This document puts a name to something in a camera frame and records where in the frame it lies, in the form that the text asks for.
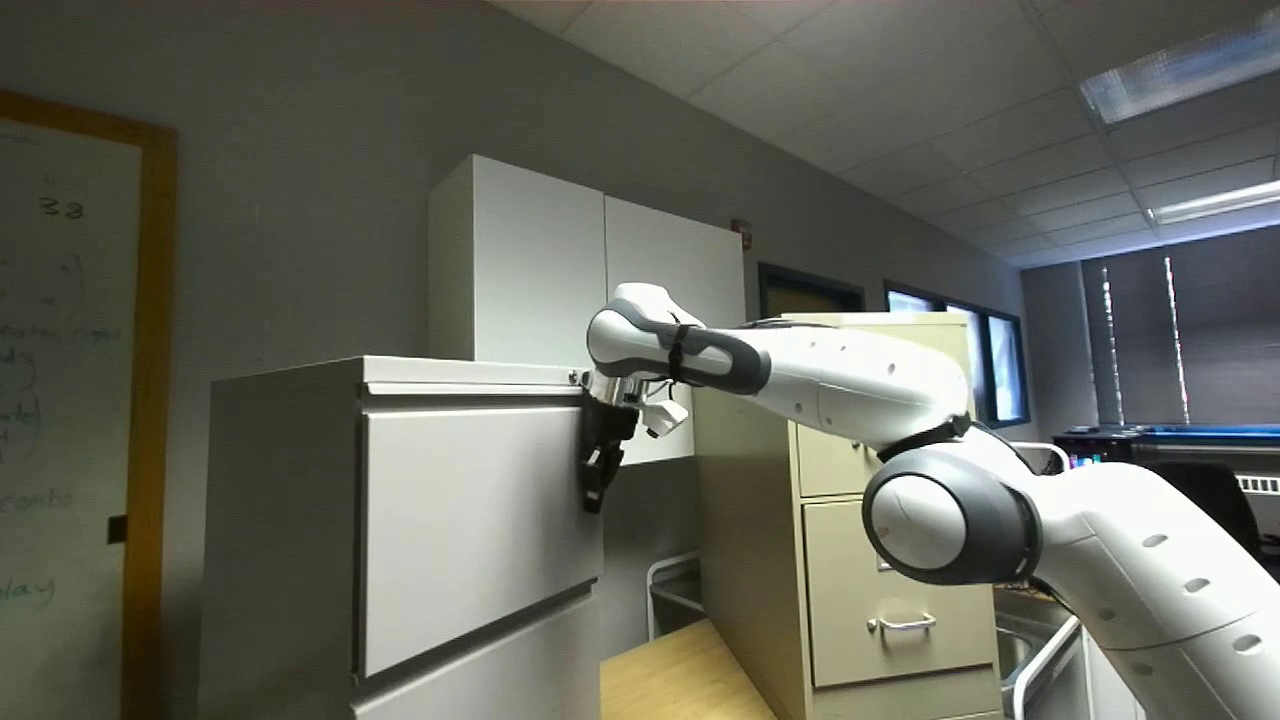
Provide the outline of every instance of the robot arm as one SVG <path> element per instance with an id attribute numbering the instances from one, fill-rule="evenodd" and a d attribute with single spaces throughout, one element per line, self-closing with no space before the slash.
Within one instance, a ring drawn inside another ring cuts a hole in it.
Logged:
<path id="1" fill-rule="evenodd" d="M 963 372 L 830 327 L 704 327 L 662 290 L 619 286 L 589 326 L 591 397 L 653 409 L 671 381 L 861 439 L 874 551 L 925 586 L 1048 586 L 1155 720 L 1280 708 L 1280 589 L 1197 504 L 1133 464 L 1033 477 L 967 426 Z"/>

